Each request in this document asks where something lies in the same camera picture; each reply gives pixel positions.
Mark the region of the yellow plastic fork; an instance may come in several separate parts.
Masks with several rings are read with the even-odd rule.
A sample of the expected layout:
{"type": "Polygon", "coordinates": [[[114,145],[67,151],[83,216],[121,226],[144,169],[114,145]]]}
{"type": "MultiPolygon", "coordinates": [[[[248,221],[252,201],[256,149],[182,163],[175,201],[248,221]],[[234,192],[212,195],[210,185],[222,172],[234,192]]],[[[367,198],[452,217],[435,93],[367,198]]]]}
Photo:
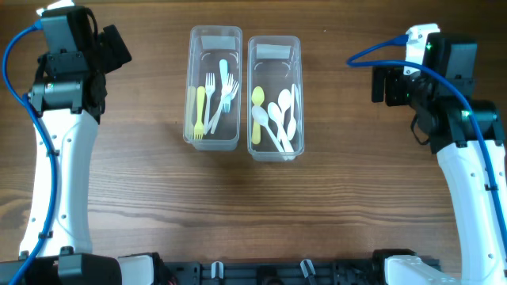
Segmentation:
{"type": "Polygon", "coordinates": [[[195,140],[201,140],[204,137],[203,107],[205,97],[205,88],[199,86],[196,91],[196,123],[193,130],[195,140]]]}

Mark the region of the white spoon bowl up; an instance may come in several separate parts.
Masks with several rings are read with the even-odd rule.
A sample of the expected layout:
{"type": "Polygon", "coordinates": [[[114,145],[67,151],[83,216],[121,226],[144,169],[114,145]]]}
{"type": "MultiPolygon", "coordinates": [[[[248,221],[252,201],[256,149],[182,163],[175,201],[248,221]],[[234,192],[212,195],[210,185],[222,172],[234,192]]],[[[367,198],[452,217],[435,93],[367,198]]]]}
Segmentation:
{"type": "Polygon", "coordinates": [[[284,125],[285,112],[291,109],[292,105],[292,93],[288,89],[283,89],[278,97],[278,105],[281,110],[280,122],[284,125]]]}

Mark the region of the thick-handled white spoon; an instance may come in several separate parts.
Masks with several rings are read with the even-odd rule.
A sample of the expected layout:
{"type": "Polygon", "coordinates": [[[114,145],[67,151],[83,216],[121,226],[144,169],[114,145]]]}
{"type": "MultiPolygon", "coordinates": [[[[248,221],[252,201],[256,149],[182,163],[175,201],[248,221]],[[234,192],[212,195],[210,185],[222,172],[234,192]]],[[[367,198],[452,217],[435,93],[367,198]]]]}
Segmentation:
{"type": "Polygon", "coordinates": [[[296,128],[297,128],[297,122],[296,122],[296,118],[295,118],[295,108],[299,104],[298,95],[299,95],[298,88],[297,88],[296,84],[293,84],[292,85],[291,118],[289,120],[288,129],[287,129],[287,135],[288,135],[288,140],[289,141],[291,141],[294,138],[295,131],[296,131],[296,128]]]}

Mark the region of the white spoon bowl down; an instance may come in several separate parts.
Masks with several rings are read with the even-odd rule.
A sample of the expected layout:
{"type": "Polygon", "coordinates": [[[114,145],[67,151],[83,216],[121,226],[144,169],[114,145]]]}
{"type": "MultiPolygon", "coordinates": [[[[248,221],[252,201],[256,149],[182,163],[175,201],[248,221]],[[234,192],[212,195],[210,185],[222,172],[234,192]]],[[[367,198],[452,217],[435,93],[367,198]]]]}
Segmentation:
{"type": "Polygon", "coordinates": [[[275,124],[276,131],[279,133],[279,138],[276,137],[276,134],[273,133],[270,126],[266,127],[266,131],[269,134],[269,137],[276,149],[276,153],[273,152],[270,154],[270,162],[282,162],[282,161],[292,161],[295,159],[294,149],[288,139],[287,132],[284,130],[284,125],[282,123],[282,113],[280,107],[271,102],[268,105],[268,116],[269,120],[275,124]]]}

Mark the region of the yellow plastic spoon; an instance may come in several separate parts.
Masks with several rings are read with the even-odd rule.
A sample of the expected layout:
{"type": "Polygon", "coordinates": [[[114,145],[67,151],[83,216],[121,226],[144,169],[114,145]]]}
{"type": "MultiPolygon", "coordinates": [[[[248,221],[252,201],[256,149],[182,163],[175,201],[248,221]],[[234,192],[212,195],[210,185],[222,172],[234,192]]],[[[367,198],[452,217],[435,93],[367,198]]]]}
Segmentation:
{"type": "MultiPolygon", "coordinates": [[[[264,102],[264,99],[265,99],[264,90],[260,86],[256,86],[253,89],[251,101],[255,106],[261,106],[262,103],[264,102]]],[[[251,141],[255,145],[259,144],[261,141],[261,126],[256,120],[253,121],[251,141]]]]}

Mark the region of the pale blue plastic fork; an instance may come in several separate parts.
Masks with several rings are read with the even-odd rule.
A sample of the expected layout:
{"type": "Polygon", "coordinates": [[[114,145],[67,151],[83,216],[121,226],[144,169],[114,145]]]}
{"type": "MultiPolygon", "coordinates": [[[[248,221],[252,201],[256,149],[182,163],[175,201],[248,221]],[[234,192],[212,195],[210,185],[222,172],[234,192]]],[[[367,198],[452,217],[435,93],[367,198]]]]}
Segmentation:
{"type": "MultiPolygon", "coordinates": [[[[222,90],[223,90],[223,85],[227,81],[227,75],[229,74],[228,73],[228,62],[225,59],[221,59],[219,61],[219,72],[220,72],[220,77],[221,77],[221,82],[222,82],[222,90]]],[[[224,112],[228,112],[228,107],[230,105],[230,102],[231,102],[231,99],[228,97],[225,100],[225,104],[223,105],[224,112]]]]}

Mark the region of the thin white plastic fork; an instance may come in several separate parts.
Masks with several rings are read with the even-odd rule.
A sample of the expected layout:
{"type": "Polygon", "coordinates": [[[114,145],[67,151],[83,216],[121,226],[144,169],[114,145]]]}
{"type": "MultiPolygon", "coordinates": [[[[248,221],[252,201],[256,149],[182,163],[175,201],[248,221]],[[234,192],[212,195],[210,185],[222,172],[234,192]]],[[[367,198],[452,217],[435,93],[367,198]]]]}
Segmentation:
{"type": "MultiPolygon", "coordinates": [[[[232,92],[231,94],[229,95],[229,98],[231,98],[231,95],[234,91],[236,91],[238,89],[238,83],[236,81],[234,81],[234,87],[232,89],[232,92]]],[[[209,131],[211,131],[211,127],[212,127],[212,119],[209,120],[209,131]]]]}

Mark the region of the thin-handled white spoon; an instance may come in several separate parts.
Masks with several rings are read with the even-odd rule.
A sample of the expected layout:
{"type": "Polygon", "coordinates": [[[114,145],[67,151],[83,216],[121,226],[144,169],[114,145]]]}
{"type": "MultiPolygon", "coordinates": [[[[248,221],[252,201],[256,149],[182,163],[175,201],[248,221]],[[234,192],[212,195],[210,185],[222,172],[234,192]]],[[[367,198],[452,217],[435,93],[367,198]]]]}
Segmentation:
{"type": "Polygon", "coordinates": [[[284,155],[284,148],[276,139],[276,136],[273,134],[272,130],[269,127],[269,116],[268,113],[260,106],[252,107],[252,115],[256,122],[258,122],[262,127],[265,128],[269,137],[271,138],[274,146],[277,148],[278,153],[275,152],[266,152],[256,150],[257,160],[263,162],[284,162],[288,161],[288,157],[284,155]]]}

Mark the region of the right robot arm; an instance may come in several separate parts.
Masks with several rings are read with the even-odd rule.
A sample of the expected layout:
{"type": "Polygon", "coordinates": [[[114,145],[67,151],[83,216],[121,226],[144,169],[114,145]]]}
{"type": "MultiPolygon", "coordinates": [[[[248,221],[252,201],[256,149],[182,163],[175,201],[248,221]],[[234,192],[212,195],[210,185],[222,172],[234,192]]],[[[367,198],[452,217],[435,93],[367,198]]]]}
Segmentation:
{"type": "Polygon", "coordinates": [[[371,61],[372,100],[411,107],[415,135],[436,155],[452,198],[462,284],[506,281],[506,137],[491,101],[475,100],[478,45],[416,25],[389,40],[403,60],[371,61]]]}

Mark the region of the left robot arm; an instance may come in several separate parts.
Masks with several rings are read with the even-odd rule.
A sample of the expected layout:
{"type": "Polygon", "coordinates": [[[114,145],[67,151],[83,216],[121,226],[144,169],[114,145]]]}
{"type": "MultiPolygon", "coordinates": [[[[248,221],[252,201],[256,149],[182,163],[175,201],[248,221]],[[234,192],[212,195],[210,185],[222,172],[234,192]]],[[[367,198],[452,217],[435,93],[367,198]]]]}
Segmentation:
{"type": "Polygon", "coordinates": [[[106,74],[131,55],[116,26],[98,28],[93,12],[71,1],[38,10],[30,32],[48,49],[31,89],[17,95],[36,132],[32,206],[15,261],[1,265],[4,284],[168,284],[157,253],[93,253],[88,223],[90,160],[105,111],[106,74]]]}

